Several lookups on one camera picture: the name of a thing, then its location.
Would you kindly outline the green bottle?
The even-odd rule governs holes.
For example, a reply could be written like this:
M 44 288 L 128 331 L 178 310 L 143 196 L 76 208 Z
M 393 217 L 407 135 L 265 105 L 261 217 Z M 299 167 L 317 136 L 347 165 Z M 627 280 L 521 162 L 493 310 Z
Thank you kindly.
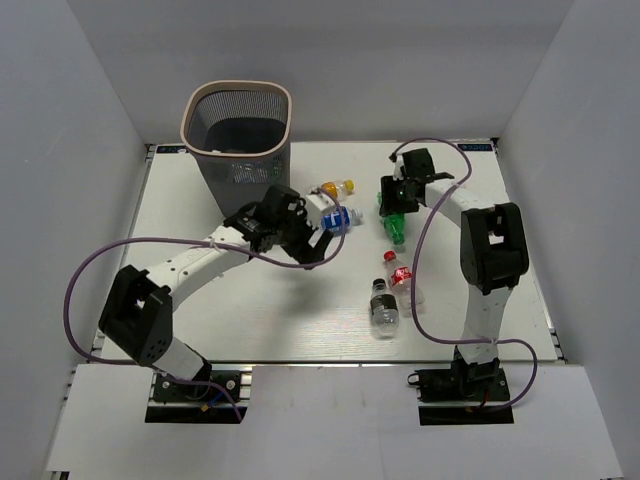
M 267 168 L 268 181 L 270 183 L 279 183 L 281 181 L 283 173 L 283 164 L 279 159 L 275 159 L 269 162 Z
M 394 246 L 402 246 L 405 243 L 405 215 L 389 214 L 387 216 L 378 213 L 380 222 Z

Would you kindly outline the clear bottle orange cap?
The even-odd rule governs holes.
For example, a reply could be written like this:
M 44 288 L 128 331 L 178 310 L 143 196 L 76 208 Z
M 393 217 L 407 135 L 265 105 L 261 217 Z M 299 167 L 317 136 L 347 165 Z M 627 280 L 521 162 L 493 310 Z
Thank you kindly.
M 355 183 L 352 179 L 332 180 L 323 182 L 310 188 L 311 192 L 325 190 L 331 197 L 343 200 L 354 194 Z

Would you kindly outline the clear bottle blue orange label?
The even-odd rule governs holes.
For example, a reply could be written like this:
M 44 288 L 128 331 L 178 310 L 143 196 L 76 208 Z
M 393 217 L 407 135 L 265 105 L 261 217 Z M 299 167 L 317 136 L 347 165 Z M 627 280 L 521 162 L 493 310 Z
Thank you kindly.
M 253 163 L 234 163 L 231 165 L 231 181 L 236 184 L 264 184 L 269 180 L 268 172 Z

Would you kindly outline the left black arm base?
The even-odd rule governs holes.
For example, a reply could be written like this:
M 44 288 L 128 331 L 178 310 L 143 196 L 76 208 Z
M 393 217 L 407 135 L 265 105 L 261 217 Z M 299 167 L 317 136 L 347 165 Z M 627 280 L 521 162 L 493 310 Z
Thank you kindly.
M 249 367 L 214 368 L 210 380 L 225 389 L 235 403 L 240 416 L 226 395 L 211 386 L 189 386 L 170 380 L 165 374 L 155 374 L 146 407 L 148 424 L 231 425 L 240 424 L 250 398 L 252 371 Z

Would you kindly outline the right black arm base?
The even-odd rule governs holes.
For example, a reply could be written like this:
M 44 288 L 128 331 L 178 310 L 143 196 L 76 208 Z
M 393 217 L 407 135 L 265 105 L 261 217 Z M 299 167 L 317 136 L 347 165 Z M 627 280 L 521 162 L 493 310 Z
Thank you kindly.
M 511 399 L 503 368 L 491 380 L 467 390 L 455 382 L 450 369 L 415 370 L 407 377 L 416 389 L 419 424 L 426 426 L 481 426 L 514 423 L 513 409 L 497 407 Z

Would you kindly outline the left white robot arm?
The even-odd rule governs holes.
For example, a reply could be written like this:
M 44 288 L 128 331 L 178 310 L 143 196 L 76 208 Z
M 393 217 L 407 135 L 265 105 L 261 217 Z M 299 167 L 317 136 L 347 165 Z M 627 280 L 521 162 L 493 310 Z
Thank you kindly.
M 315 244 L 310 239 L 335 206 L 321 187 L 306 195 L 282 185 L 269 187 L 262 200 L 241 207 L 206 239 L 187 241 L 187 250 L 177 256 L 147 269 L 122 268 L 100 316 L 100 331 L 135 364 L 173 377 L 188 398 L 202 398 L 211 387 L 212 366 L 176 338 L 174 312 L 207 283 L 264 258 L 274 246 L 297 268 L 323 264 L 331 233 Z

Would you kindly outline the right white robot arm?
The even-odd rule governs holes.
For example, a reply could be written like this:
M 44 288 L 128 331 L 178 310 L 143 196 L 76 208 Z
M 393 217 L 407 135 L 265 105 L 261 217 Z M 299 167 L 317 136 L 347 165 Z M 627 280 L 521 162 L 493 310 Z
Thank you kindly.
M 380 213 L 430 209 L 460 229 L 460 268 L 469 294 L 461 339 L 455 342 L 453 390 L 472 399 L 484 391 L 499 368 L 498 340 L 506 304 L 529 255 L 519 207 L 493 203 L 468 191 L 463 180 L 435 170 L 428 149 L 393 153 L 394 173 L 381 178 Z

